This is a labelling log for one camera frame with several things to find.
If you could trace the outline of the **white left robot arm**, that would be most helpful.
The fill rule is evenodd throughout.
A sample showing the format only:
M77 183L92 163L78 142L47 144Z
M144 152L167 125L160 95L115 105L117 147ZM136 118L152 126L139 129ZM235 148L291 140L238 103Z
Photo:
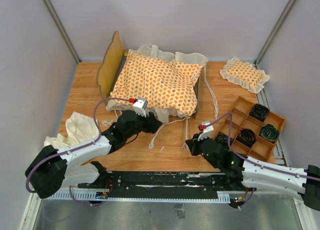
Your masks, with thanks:
M140 132L154 134L161 125L152 112L143 117L126 110L96 139L61 149L45 146L25 171L26 188L41 199L69 186L104 188L107 183L105 169L98 163L87 161L119 150L129 138Z

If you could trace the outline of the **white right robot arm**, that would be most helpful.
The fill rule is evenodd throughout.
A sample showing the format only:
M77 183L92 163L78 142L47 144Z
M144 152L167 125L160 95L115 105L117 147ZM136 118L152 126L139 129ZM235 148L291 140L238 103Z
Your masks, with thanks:
M199 140L199 134L185 143L193 156L201 155L210 165L227 176L227 186L238 190L242 186L278 192L303 201L304 205L320 210L320 168L284 167L238 154L211 138Z

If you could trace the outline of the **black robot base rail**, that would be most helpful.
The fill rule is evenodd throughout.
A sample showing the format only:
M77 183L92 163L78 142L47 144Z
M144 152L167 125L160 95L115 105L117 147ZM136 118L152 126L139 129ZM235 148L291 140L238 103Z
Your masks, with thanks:
M60 189L75 186L87 191L87 198L98 203L105 199L146 201L217 200L219 191L251 189L240 180L218 172L126 172L107 171L90 165L87 170L70 175L59 174L51 180L36 181L34 189L41 199L52 197Z

